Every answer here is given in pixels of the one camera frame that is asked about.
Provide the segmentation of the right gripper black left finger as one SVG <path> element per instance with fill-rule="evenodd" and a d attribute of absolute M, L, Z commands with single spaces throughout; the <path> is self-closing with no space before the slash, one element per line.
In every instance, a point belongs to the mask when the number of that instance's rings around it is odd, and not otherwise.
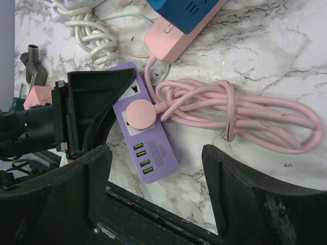
<path fill-rule="evenodd" d="M 112 152 L 75 161 L 1 191 L 1 244 L 89 244 L 105 198 Z"/>

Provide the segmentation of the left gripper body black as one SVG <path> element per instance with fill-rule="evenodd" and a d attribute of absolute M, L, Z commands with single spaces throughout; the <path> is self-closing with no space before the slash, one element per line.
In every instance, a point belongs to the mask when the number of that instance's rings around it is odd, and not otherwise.
<path fill-rule="evenodd" d="M 70 82 L 56 82 L 52 103 L 19 112 L 1 112 L 1 160 L 13 161 L 23 155 L 69 143 L 67 122 Z"/>

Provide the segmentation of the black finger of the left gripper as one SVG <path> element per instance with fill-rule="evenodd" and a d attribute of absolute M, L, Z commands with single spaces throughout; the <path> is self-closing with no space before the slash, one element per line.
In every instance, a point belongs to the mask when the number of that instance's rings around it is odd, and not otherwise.
<path fill-rule="evenodd" d="M 133 68 L 67 74 L 70 157 L 81 157 L 107 141 L 116 121 L 114 104 L 136 79 Z"/>

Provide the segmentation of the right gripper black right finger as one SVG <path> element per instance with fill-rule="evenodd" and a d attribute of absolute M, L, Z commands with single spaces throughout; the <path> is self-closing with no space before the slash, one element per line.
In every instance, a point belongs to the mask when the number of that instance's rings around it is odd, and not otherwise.
<path fill-rule="evenodd" d="M 214 145 L 202 164 L 224 244 L 326 244 L 326 192 L 271 177 Z"/>

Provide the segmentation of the pink cube socket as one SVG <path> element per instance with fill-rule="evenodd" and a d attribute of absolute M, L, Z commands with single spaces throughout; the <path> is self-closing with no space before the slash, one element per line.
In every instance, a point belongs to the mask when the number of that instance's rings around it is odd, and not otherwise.
<path fill-rule="evenodd" d="M 49 86 L 33 86 L 24 102 L 24 109 L 52 104 L 52 90 L 53 87 Z"/>

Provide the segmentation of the pink round plug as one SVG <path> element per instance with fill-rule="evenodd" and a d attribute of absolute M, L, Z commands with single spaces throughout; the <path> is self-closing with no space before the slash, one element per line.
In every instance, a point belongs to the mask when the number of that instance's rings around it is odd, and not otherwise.
<path fill-rule="evenodd" d="M 136 130 L 144 131 L 156 123 L 156 110 L 154 105 L 144 99 L 131 102 L 126 108 L 127 123 Z"/>

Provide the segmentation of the purple USB power strip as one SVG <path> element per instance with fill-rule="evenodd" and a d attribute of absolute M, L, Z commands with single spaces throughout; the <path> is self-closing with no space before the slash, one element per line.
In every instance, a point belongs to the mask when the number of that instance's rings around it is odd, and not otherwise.
<path fill-rule="evenodd" d="M 113 110 L 141 180 L 150 184 L 177 172 L 179 165 L 158 119 L 151 128 L 144 131 L 130 126 L 126 117 L 128 106 L 137 100 L 151 102 L 151 98 L 134 63 L 127 62 L 109 70 L 129 68 L 134 69 L 136 78 L 113 105 Z"/>

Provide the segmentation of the pink power strip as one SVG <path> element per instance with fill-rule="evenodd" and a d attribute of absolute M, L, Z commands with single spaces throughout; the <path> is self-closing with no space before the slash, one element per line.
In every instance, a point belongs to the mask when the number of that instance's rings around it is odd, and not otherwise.
<path fill-rule="evenodd" d="M 189 34 L 183 33 L 159 15 L 144 38 L 151 52 L 149 63 L 156 60 L 174 63 L 217 13 L 211 11 Z"/>

